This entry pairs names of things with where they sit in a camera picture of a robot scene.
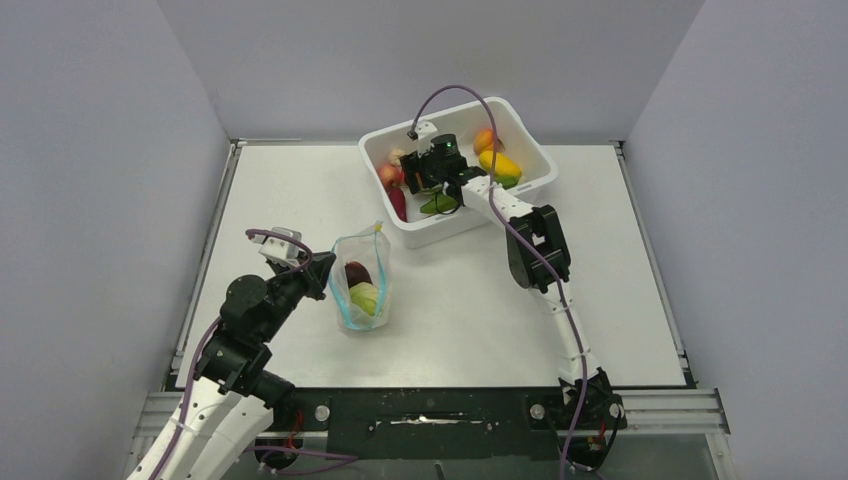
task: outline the green pepper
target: green pepper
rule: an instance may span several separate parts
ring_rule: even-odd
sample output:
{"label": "green pepper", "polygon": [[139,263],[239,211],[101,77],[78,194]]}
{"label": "green pepper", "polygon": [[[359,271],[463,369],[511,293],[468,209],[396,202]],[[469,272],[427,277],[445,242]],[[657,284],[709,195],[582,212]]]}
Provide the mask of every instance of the green pepper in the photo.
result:
{"label": "green pepper", "polygon": [[456,206],[456,200],[443,193],[436,192],[433,195],[433,199],[421,205],[418,211],[424,215],[435,215],[437,213],[448,213],[456,208]]}
{"label": "green pepper", "polygon": [[510,177],[508,175],[496,175],[495,182],[500,183],[504,190],[509,190],[510,188],[518,185],[518,177]]}

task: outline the clear plastic bag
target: clear plastic bag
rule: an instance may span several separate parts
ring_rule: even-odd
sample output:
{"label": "clear plastic bag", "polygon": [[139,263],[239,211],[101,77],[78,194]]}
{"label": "clear plastic bag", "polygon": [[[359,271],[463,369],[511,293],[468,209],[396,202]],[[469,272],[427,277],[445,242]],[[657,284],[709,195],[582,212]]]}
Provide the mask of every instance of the clear plastic bag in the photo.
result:
{"label": "clear plastic bag", "polygon": [[[382,232],[382,225],[382,222],[377,222],[356,235],[339,238],[333,245],[336,262],[330,272],[329,283],[339,307],[340,327],[367,331],[383,326],[389,320],[392,285],[389,273],[390,244]],[[350,287],[345,266],[351,262],[358,262],[365,267],[371,282],[363,281]]]}

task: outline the white tabletop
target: white tabletop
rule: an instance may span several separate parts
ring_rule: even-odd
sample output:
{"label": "white tabletop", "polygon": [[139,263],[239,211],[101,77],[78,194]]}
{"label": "white tabletop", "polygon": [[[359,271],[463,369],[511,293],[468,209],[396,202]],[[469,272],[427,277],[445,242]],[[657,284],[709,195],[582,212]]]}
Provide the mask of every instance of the white tabletop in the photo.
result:
{"label": "white tabletop", "polygon": [[[535,203],[554,206],[562,222],[584,342],[614,386],[683,385],[613,147],[545,148],[560,173]],[[557,385],[556,329],[512,280],[502,229],[485,225],[407,250],[373,184],[355,145],[242,148],[177,385],[185,385],[188,361],[229,283],[271,275],[246,229],[291,228],[323,251],[375,220],[385,221],[393,247],[389,323],[344,332],[329,291],[322,302],[303,299],[271,342],[268,370],[300,387]]]}

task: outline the gray wall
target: gray wall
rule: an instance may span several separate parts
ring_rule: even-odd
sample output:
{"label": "gray wall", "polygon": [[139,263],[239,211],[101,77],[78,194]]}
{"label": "gray wall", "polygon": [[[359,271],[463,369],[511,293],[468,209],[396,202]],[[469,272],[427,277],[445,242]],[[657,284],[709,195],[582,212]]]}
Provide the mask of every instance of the gray wall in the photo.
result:
{"label": "gray wall", "polygon": [[0,7],[0,478],[116,478],[227,139],[153,0]]}
{"label": "gray wall", "polygon": [[159,3],[231,137],[358,138],[464,83],[540,140],[597,143],[633,128],[703,0]]}
{"label": "gray wall", "polygon": [[626,143],[743,478],[845,478],[848,3],[707,0]]}

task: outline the yellow mango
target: yellow mango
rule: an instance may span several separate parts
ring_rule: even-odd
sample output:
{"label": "yellow mango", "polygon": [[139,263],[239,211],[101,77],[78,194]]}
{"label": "yellow mango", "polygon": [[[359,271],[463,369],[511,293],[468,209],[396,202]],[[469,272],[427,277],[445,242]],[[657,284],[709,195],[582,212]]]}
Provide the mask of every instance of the yellow mango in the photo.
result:
{"label": "yellow mango", "polygon": [[474,137],[474,153],[480,155],[480,152],[491,150],[495,143],[495,134],[491,128],[485,128]]}
{"label": "yellow mango", "polygon": [[[492,171],[492,155],[491,150],[480,152],[480,166],[487,172]],[[498,153],[495,161],[495,175],[521,178],[521,168],[503,153]]]}

